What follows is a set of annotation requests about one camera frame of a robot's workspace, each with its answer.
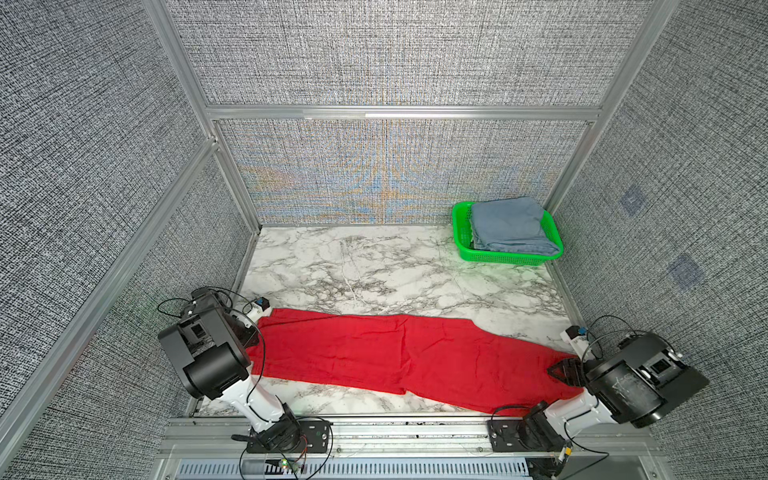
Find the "red long pants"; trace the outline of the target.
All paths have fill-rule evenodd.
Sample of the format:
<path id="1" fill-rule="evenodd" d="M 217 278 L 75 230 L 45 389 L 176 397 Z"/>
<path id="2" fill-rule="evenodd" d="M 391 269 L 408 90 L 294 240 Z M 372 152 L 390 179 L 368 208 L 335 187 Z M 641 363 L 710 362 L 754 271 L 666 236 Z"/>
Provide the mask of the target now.
<path id="1" fill-rule="evenodd" d="M 418 397 L 486 414 L 581 394 L 549 375 L 565 352 L 467 319 L 276 309 L 247 353 L 255 375 Z"/>

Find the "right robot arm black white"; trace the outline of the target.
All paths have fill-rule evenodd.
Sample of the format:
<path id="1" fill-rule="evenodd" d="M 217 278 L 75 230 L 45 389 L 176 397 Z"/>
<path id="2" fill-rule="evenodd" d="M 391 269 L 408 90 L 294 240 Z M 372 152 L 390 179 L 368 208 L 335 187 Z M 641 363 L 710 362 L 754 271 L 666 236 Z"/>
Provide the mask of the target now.
<path id="1" fill-rule="evenodd" d="M 576 356 L 552 365 L 547 373 L 581 392 L 568 400 L 542 401 L 522 418 L 517 434 L 529 450 L 560 450 L 598 425 L 648 427 L 709 385 L 655 333 L 630 331 L 615 354 L 601 359 L 591 356 L 600 337 L 588 341 L 574 327 L 562 337 Z"/>

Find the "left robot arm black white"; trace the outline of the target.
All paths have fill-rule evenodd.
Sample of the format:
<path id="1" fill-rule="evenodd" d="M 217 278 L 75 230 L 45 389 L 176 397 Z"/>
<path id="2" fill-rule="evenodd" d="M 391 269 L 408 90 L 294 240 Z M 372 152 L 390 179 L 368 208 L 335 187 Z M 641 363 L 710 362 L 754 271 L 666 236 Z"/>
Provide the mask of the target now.
<path id="1" fill-rule="evenodd" d="M 263 298 L 235 305 L 231 290 L 204 286 L 181 301 L 176 323 L 158 340 L 186 391 L 195 399 L 221 401 L 250 423 L 235 435 L 266 452 L 299 446 L 300 423 L 290 408 L 261 385 L 266 361 L 255 365 L 247 348 L 266 351 L 258 320 L 271 312 Z"/>

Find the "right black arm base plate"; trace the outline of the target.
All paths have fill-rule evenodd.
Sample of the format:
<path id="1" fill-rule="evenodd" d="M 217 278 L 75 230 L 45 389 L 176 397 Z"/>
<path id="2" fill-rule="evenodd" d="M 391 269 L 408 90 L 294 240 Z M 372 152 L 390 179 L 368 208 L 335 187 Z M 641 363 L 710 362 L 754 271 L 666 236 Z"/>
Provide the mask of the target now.
<path id="1" fill-rule="evenodd" d="M 566 446 L 566 439 L 546 420 L 488 420 L 486 426 L 497 453 L 559 452 Z"/>

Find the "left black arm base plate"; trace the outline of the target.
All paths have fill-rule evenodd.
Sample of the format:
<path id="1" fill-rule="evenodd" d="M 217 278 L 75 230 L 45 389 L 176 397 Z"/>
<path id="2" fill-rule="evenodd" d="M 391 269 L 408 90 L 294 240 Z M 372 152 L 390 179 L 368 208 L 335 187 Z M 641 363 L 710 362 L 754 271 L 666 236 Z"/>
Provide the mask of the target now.
<path id="1" fill-rule="evenodd" d="M 327 453 L 331 423 L 319 417 L 281 421 L 267 430 L 249 433 L 247 453 Z"/>

